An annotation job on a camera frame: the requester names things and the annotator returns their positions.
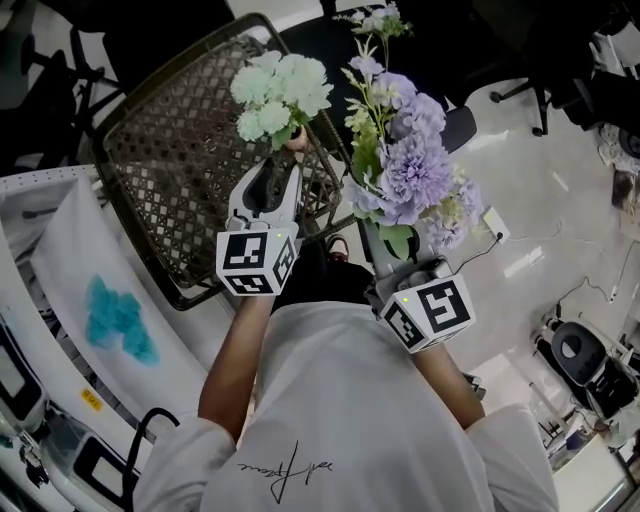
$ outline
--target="electrical outlet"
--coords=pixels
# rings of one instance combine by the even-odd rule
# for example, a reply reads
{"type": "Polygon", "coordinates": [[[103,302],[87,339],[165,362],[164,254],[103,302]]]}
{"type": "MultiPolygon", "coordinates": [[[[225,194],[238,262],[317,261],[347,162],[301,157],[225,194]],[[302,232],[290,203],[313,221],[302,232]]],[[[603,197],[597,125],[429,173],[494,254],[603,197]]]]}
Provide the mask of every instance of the electrical outlet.
{"type": "Polygon", "coordinates": [[[482,216],[482,220],[484,220],[487,227],[491,230],[493,235],[498,239],[501,244],[504,244],[509,240],[511,233],[507,229],[506,224],[498,215],[496,209],[491,206],[482,216]]]}

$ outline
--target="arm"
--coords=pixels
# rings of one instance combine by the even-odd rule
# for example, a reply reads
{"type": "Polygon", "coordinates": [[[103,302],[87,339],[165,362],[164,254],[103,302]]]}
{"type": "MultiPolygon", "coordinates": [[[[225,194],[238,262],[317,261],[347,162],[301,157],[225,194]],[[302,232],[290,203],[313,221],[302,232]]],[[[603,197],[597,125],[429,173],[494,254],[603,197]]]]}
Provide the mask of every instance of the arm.
{"type": "Polygon", "coordinates": [[[242,433],[275,297],[242,303],[200,394],[198,416],[223,427],[237,442],[242,433]]]}
{"type": "Polygon", "coordinates": [[[484,418],[473,389],[451,359],[443,343],[412,356],[413,364],[431,385],[463,429],[484,418]]]}

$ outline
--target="flower bouquet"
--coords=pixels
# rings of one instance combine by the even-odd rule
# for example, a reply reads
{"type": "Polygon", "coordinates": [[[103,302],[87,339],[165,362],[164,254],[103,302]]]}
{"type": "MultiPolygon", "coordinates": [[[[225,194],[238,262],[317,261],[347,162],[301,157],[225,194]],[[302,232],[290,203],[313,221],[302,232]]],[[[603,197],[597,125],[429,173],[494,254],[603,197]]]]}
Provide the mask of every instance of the flower bouquet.
{"type": "Polygon", "coordinates": [[[455,172],[440,133],[445,113],[440,104],[416,90],[405,76],[390,73],[373,57],[373,36],[383,42],[388,62],[388,40],[408,32],[395,4],[357,11],[347,18],[356,34],[369,34],[358,45],[357,57],[343,69],[360,98],[347,98],[351,115],[345,125],[353,131],[352,176],[345,178],[345,194],[354,213],[379,228],[401,259],[409,257],[410,226],[425,222],[429,241],[452,248],[478,223],[482,204],[476,184],[455,172]]]}
{"type": "Polygon", "coordinates": [[[269,135],[278,150],[296,131],[304,134],[304,125],[331,105],[327,95],[333,86],[325,83],[324,65],[316,59],[270,51],[249,62],[231,82],[233,99],[244,105],[238,134],[246,141],[269,135]]]}

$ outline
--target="shirt sleeve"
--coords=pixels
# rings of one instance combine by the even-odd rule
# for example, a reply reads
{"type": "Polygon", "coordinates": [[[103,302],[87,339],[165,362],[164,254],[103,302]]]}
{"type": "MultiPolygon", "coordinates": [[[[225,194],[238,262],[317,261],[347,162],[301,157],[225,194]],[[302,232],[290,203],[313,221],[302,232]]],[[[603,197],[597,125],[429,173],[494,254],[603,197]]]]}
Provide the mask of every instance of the shirt sleeve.
{"type": "Polygon", "coordinates": [[[235,450],[224,428],[187,418],[156,440],[133,493],[135,511],[197,510],[207,483],[235,450]]]}
{"type": "Polygon", "coordinates": [[[484,460],[497,510],[558,511],[547,453],[528,408],[500,409],[474,423],[467,435],[484,460]]]}

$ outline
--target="blue stain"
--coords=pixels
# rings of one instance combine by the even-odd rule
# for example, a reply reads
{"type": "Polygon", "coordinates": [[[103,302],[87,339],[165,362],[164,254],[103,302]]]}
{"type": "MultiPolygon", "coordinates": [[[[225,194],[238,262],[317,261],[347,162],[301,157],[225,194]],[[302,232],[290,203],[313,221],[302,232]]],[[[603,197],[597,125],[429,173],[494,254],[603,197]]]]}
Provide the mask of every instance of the blue stain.
{"type": "Polygon", "coordinates": [[[112,349],[121,333],[125,352],[146,366],[158,364],[160,355],[140,319],[140,303],[131,293],[120,295],[109,290],[100,276],[94,276],[87,288],[87,307],[87,340],[91,345],[112,349]]]}

